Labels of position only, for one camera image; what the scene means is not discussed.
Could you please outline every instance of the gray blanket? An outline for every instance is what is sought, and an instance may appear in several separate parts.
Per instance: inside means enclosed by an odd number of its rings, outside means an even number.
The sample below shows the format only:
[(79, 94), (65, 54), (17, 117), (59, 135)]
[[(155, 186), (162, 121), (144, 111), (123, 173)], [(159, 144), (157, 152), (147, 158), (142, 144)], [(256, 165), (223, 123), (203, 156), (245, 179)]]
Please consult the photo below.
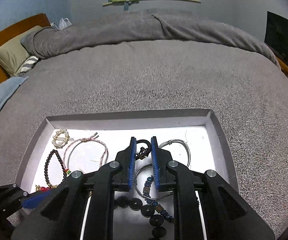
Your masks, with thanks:
[(233, 26), (202, 20), (193, 15), (149, 11), (122, 13), (89, 26), (73, 25), (62, 31), (47, 27), (21, 41), (28, 52), (49, 58), (84, 47), (118, 44), (123, 41), (181, 40), (222, 44), (262, 54), (278, 65), (262, 42)]

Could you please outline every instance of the blue beaded necklace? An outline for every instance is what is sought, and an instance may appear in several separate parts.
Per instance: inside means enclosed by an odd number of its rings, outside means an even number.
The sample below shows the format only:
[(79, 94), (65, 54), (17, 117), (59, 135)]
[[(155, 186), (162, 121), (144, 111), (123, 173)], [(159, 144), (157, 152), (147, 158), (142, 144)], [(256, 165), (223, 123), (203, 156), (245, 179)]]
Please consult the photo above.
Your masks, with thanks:
[[(148, 177), (143, 188), (143, 195), (150, 198), (149, 192), (151, 185), (154, 181), (153, 176)], [(146, 198), (145, 201), (148, 205), (152, 205), (154, 209), (161, 214), (161, 216), (169, 223), (174, 223), (174, 217), (172, 217), (156, 200)]]

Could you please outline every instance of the blue gripper pad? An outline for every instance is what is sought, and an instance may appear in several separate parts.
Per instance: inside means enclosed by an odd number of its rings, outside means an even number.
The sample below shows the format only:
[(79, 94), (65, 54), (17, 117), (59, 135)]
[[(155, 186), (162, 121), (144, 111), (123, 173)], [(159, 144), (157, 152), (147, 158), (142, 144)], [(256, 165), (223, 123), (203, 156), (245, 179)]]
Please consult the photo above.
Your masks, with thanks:
[(36, 208), (51, 193), (51, 191), (52, 190), (45, 191), (44, 193), (42, 193), (40, 195), (29, 197), (22, 204), (22, 207), (23, 208), (29, 208), (29, 209)]
[(157, 158), (156, 158), (156, 149), (155, 149), (155, 144), (154, 144), (153, 138), (151, 138), (151, 145), (152, 145), (151, 157), (152, 157), (152, 165), (153, 165), (154, 184), (155, 184), (156, 190), (159, 190), (160, 177), (159, 177), (159, 170), (158, 170), (158, 162), (157, 162)]
[(128, 187), (131, 190), (134, 179), (135, 179), (135, 161), (136, 161), (136, 138), (133, 140), (133, 146), (132, 146), (132, 156), (130, 160), (130, 166), (128, 169)]

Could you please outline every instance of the television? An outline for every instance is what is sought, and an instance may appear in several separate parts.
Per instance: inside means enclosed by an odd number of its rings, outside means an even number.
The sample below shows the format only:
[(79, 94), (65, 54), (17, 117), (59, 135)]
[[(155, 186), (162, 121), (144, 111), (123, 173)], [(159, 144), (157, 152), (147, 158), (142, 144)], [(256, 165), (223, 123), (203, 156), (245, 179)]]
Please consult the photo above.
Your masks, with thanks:
[(285, 64), (288, 65), (288, 19), (267, 12), (264, 41)]

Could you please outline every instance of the striped pillow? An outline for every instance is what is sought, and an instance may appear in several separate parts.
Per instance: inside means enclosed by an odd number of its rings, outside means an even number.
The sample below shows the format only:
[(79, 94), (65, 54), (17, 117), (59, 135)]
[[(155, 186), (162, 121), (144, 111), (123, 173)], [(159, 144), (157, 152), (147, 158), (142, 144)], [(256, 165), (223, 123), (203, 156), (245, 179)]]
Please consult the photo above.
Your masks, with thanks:
[(21, 65), (18, 71), (18, 76), (24, 75), (26, 72), (30, 71), (36, 62), (38, 61), (38, 57), (36, 56), (30, 56), (27, 58), (27, 60), (24, 61), (24, 63)]

